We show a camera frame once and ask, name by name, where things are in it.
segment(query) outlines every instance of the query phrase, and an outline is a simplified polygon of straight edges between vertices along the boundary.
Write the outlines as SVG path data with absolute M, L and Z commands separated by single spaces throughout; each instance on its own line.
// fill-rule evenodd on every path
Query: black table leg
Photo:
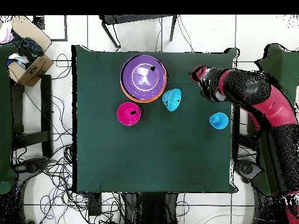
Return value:
M 52 157 L 52 88 L 51 75 L 43 75 L 40 82 L 41 132 L 47 132 L 48 140 L 41 143 L 44 157 Z
M 116 48 L 118 48 L 119 46 L 116 44 L 114 38 L 112 37 L 111 33 L 109 32 L 109 29 L 106 27 L 104 21 L 102 21 L 102 27 L 104 28 L 106 34 L 109 36 L 109 38 L 111 39 L 112 43 L 114 44 L 114 46 Z
M 172 16 L 172 24 L 171 24 L 171 37 L 170 37 L 170 41 L 172 41 L 173 39 L 173 32 L 175 31 L 175 22 L 176 22 L 176 18 L 178 17 L 178 15 L 173 15 Z

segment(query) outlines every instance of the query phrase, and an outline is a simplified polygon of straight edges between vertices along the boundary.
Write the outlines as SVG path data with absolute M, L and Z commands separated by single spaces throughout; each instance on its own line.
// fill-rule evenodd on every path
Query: chair leg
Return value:
M 106 27 L 106 25 L 105 25 L 104 22 L 102 22 L 102 27 L 104 28 L 106 34 L 107 34 L 107 35 L 109 36 L 109 38 L 111 39 L 111 41 L 112 41 L 112 43 L 114 44 L 114 46 L 115 46 L 116 48 L 118 48 L 119 46 L 116 44 L 114 38 L 112 37 L 111 33 L 109 32 L 109 29 Z
M 173 32 L 175 31 L 175 22 L 176 22 L 176 18 L 178 17 L 178 15 L 173 15 L 172 16 L 172 24 L 171 24 L 171 37 L 170 37 L 170 41 L 172 41 L 173 39 Z

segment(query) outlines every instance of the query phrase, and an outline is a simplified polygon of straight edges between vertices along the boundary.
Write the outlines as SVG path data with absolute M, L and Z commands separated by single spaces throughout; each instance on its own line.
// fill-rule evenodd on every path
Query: light blue cup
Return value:
M 179 89 L 166 91 L 162 96 L 162 102 L 169 111 L 174 111 L 180 105 L 182 93 Z
M 228 125 L 228 117 L 224 113 L 213 114 L 208 121 L 218 130 L 224 129 Z

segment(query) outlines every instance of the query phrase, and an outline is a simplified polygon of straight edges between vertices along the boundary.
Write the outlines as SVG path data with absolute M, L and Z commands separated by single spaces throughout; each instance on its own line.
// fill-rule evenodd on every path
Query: black chair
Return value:
M 120 45 L 117 45 L 113 36 L 109 32 L 106 25 L 114 25 L 119 23 L 125 22 L 135 22 L 136 20 L 147 20 L 153 18 L 162 18 L 165 16 L 172 16 L 172 25 L 171 25 L 171 36 L 170 41 L 173 39 L 173 31 L 175 30 L 175 22 L 178 15 L 99 15 L 100 20 L 102 20 L 102 27 L 104 28 L 105 32 L 111 39 L 112 43 L 116 48 L 120 48 Z

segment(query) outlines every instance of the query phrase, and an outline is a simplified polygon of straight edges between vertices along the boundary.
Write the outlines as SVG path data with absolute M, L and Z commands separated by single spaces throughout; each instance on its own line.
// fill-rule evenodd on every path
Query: bowl rim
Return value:
M 130 126 L 130 125 L 134 125 L 134 124 L 125 124 L 125 123 L 121 122 L 120 119 L 119 119 L 119 115 L 117 114 L 117 113 L 119 112 L 119 108 L 120 108 L 122 105 L 127 104 L 127 103 L 134 104 L 134 105 L 138 108 L 138 110 L 139 110 L 139 113 L 140 113 L 139 118 L 137 119 L 137 121 L 136 121 L 134 124 L 136 124 L 136 123 L 139 122 L 139 119 L 140 119 L 140 117 L 141 117 L 141 110 L 140 110 L 140 108 L 137 106 L 137 104 L 135 104 L 134 102 L 130 102 L 130 101 L 126 101 L 126 102 L 122 103 L 121 105 L 119 105 L 119 107 L 118 107 L 117 110 L 116 110 L 116 117 L 117 117 L 118 121 L 119 121 L 120 123 L 122 123 L 123 125 Z
M 145 55 L 145 54 L 140 54 L 140 55 L 136 55 L 136 56 L 131 57 L 131 58 L 130 58 L 130 59 L 123 65 L 121 71 L 123 71 L 125 65 L 126 65 L 129 61 L 131 61 L 131 60 L 132 60 L 133 58 L 135 58 L 135 57 L 142 56 L 142 55 Z M 156 57 L 154 57 L 154 56 L 151 56 L 151 55 L 145 55 L 145 56 L 153 57 L 153 58 L 155 58 L 155 59 L 161 64 L 161 66 L 163 67 L 163 70 L 164 70 L 164 83 L 163 83 L 163 87 L 162 87 L 162 89 L 160 90 L 160 92 L 159 92 L 158 94 L 156 94 L 153 98 L 150 98 L 150 99 L 147 99 L 147 100 L 139 100 L 139 99 L 136 99 L 135 97 L 133 97 L 132 95 L 130 95 L 130 94 L 125 90 L 125 88 L 124 88 L 124 86 L 123 86 L 123 83 L 122 83 L 122 81 L 121 81 L 121 79 L 120 79 L 120 86 L 121 86 L 121 89 L 123 90 L 124 94 L 125 94 L 130 100 L 132 100 L 132 101 L 134 101 L 134 102 L 138 102 L 138 103 L 149 103 L 149 102 L 153 102 L 154 100 L 156 100 L 157 98 L 159 98 L 159 96 L 163 93 L 163 91 L 164 91 L 164 89 L 165 89 L 165 87 L 166 87 L 166 83 L 167 83 L 167 71 L 166 71 L 166 69 L 165 69 L 163 63 L 162 63 L 158 58 L 156 58 Z

